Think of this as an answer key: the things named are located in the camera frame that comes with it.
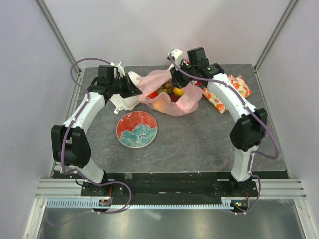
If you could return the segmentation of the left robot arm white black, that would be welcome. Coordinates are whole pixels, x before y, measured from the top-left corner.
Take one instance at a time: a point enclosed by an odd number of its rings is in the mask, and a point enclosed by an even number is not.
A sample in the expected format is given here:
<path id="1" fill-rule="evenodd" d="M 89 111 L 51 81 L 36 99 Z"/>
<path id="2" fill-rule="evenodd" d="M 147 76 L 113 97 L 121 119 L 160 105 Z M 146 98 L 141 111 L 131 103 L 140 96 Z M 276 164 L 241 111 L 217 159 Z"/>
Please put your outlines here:
<path id="1" fill-rule="evenodd" d="M 51 129 L 53 159 L 61 164 L 63 174 L 78 174 L 92 184 L 99 196 L 109 192 L 107 173 L 91 158 L 86 132 L 98 112 L 113 97 L 131 99 L 142 92 L 137 85 L 139 75 L 124 71 L 120 63 L 101 65 L 98 75 L 85 87 L 85 97 L 72 116 Z"/>

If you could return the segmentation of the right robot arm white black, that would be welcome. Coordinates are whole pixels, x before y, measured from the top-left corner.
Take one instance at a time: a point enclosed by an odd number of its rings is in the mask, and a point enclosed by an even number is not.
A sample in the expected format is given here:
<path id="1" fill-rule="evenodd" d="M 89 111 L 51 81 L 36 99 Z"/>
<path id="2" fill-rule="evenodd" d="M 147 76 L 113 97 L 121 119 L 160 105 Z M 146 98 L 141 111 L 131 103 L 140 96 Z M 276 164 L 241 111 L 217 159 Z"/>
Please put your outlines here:
<path id="1" fill-rule="evenodd" d="M 228 79 L 224 69 L 217 63 L 210 64 L 202 47 L 188 51 L 186 62 L 182 51 L 175 49 L 168 53 L 172 83 L 185 87 L 193 84 L 203 92 L 215 94 L 230 112 L 235 125 L 230 140 L 235 147 L 235 159 L 231 170 L 232 181 L 228 190 L 234 196 L 246 191 L 245 181 L 252 177 L 251 164 L 267 131 L 267 111 L 257 109 L 249 103 Z"/>

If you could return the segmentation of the brown longan bunch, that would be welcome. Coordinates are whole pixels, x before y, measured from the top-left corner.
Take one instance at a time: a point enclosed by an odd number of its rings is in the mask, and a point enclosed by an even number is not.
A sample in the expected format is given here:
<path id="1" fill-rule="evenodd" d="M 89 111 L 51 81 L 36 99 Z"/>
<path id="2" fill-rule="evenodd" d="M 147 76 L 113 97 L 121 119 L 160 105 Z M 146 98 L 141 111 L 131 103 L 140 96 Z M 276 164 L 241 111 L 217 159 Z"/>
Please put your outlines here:
<path id="1" fill-rule="evenodd" d="M 170 81 L 165 82 L 160 88 L 158 89 L 158 93 L 165 92 L 167 94 L 171 94 L 173 90 L 173 86 Z"/>

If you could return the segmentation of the yellow fake pear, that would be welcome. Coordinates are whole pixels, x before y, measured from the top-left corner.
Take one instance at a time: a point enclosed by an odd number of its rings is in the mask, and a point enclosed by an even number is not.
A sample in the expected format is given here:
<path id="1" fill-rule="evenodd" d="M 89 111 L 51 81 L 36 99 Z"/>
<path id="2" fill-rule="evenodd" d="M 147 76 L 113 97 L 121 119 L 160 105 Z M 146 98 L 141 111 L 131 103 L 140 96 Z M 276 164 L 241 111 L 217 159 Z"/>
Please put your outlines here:
<path id="1" fill-rule="evenodd" d="M 174 88 L 172 89 L 172 92 L 173 92 L 176 96 L 178 96 L 178 97 L 181 97 L 181 96 L 184 95 L 184 91 L 183 91 L 183 89 L 181 89 L 181 88 L 174 87 Z"/>

